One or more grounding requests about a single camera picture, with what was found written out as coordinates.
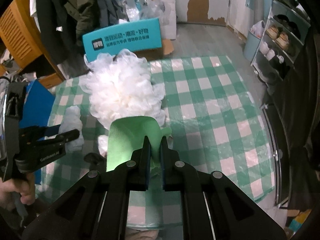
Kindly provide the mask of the person's left hand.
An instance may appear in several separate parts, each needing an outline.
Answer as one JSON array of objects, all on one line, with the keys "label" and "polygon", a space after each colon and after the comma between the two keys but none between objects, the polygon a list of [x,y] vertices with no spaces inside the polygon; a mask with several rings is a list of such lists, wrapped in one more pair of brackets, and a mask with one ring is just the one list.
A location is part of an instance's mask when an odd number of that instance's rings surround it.
[{"label": "person's left hand", "polygon": [[31,205],[35,202],[35,175],[27,174],[27,180],[10,179],[6,182],[1,180],[1,207],[9,211],[15,208],[15,201],[12,193],[16,192],[20,196],[22,204]]}]

